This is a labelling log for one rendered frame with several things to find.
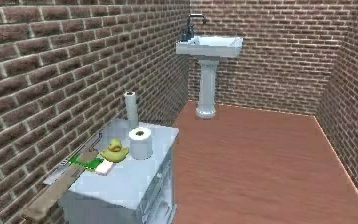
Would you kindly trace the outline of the yellow rubber duck toy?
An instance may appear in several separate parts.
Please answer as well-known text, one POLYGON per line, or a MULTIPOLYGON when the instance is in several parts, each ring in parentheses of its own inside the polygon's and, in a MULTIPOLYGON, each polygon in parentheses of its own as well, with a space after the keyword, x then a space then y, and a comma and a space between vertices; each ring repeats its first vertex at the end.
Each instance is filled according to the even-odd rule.
POLYGON ((110 140, 106 149, 100 151, 100 155, 109 162, 118 163, 123 161, 129 149, 122 146, 121 141, 118 138, 110 140))

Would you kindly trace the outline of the tall white paper towel roll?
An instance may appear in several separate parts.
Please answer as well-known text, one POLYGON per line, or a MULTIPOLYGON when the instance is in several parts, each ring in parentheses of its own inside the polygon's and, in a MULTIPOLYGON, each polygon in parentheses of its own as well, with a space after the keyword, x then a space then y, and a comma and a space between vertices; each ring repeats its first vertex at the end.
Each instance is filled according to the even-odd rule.
POLYGON ((124 99, 130 128, 137 128, 139 125, 137 95, 135 92, 129 91, 124 94, 124 99))

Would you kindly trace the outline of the white toilet paper roll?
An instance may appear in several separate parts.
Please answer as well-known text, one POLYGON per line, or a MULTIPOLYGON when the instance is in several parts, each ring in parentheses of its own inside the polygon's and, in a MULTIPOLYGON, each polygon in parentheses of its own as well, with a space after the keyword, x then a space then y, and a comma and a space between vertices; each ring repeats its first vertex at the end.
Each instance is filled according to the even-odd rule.
POLYGON ((130 154, 136 160, 148 159, 153 154, 152 132, 149 128, 138 127, 129 132, 130 154))

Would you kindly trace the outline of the dark metal faucet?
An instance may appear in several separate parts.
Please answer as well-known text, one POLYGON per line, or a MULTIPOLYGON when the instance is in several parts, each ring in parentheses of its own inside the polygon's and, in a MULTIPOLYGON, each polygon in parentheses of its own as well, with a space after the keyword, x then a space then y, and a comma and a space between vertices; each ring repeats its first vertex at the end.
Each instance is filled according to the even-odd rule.
POLYGON ((207 22, 207 18, 203 14, 189 14, 187 18, 186 27, 184 28, 180 36, 181 42, 187 42, 194 37, 194 25, 191 23, 192 18, 201 18, 203 24, 207 22))

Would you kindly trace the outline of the white cabinet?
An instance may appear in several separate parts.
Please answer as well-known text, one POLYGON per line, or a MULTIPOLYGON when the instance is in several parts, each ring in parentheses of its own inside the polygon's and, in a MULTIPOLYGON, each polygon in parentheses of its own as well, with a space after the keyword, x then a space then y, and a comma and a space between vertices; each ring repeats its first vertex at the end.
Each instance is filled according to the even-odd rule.
POLYGON ((127 156, 106 175, 83 172, 58 201, 69 224, 172 224, 173 151, 177 128, 145 123, 151 157, 127 156))

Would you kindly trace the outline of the pink soap bar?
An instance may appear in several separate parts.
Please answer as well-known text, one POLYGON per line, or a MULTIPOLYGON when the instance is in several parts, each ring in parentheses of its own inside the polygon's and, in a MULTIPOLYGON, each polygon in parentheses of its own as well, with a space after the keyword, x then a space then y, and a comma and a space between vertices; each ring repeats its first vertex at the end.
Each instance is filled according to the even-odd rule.
POLYGON ((95 173, 98 175, 104 175, 106 176, 112 168, 115 166, 113 162, 103 160, 96 168, 95 173))

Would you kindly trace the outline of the tan wooden plank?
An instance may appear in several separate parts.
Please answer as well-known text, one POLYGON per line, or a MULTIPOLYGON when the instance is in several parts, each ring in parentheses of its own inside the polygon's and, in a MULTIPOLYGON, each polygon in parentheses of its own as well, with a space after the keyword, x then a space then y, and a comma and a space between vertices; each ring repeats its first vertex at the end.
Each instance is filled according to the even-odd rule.
POLYGON ((39 222, 51 207, 63 196, 70 186, 85 171, 85 167, 70 164, 62 175, 51 185, 41 190, 22 210, 22 216, 30 221, 39 222))

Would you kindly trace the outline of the white pedestal sink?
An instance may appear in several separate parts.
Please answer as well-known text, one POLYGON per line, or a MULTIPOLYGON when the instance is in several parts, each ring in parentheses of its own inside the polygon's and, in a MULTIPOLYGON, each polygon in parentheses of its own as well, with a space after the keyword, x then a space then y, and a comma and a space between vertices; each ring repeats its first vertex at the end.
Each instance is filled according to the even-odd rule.
POLYGON ((186 42, 176 43, 176 53, 190 55, 201 67, 200 91, 196 115, 203 119, 215 116, 215 81, 219 62, 236 58, 243 46, 242 37, 194 36, 186 42))

